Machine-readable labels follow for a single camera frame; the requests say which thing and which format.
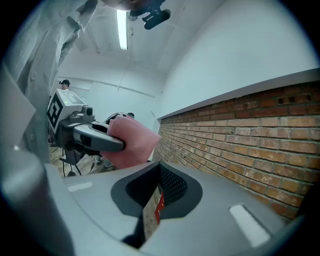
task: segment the white wall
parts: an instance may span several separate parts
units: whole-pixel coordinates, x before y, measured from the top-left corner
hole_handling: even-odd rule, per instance
[[[196,38],[168,75],[158,117],[208,99],[230,99],[227,93],[262,81],[319,68],[303,30],[277,1],[228,0]],[[260,84],[237,93],[267,89]],[[218,97],[225,94],[227,98]]]
[[[69,79],[70,91],[93,107],[98,122],[117,112],[132,112],[138,122],[154,129],[164,79],[152,70],[82,54],[74,48],[59,68],[57,79]]]

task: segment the pink object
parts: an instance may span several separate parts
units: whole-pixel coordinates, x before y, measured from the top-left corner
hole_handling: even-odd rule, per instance
[[[146,163],[161,138],[128,115],[110,120],[107,134],[125,142],[125,149],[120,152],[100,152],[120,169]]]

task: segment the brick wall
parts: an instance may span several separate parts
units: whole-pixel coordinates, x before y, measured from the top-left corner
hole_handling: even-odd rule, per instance
[[[320,82],[234,98],[161,120],[156,161],[230,179],[293,219],[320,179]]]

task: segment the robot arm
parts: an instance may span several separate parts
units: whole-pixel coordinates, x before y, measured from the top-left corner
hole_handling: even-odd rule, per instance
[[[76,165],[85,155],[119,152],[124,142],[107,135],[108,125],[95,121],[93,108],[74,92],[57,89],[48,110],[49,133],[65,151],[65,163]]]

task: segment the floor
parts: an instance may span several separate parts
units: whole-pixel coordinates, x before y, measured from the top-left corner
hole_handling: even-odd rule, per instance
[[[60,147],[51,147],[50,144],[48,144],[49,152],[50,152],[50,161],[51,164],[55,165],[61,177],[65,177],[68,175],[68,173],[71,171],[70,164],[62,162],[59,158],[62,157],[62,148]],[[84,157],[77,163],[77,167],[79,168],[82,175],[88,175],[88,174],[97,174],[97,173],[104,173],[109,171],[116,170],[115,166],[106,168],[103,164],[103,157],[101,158],[101,164],[97,164],[97,157],[94,156],[88,156],[87,154],[84,155]],[[92,163],[95,162],[95,165],[93,169],[91,170]],[[76,167],[72,165],[72,171],[75,173],[76,176],[79,176],[79,172],[77,171]]]

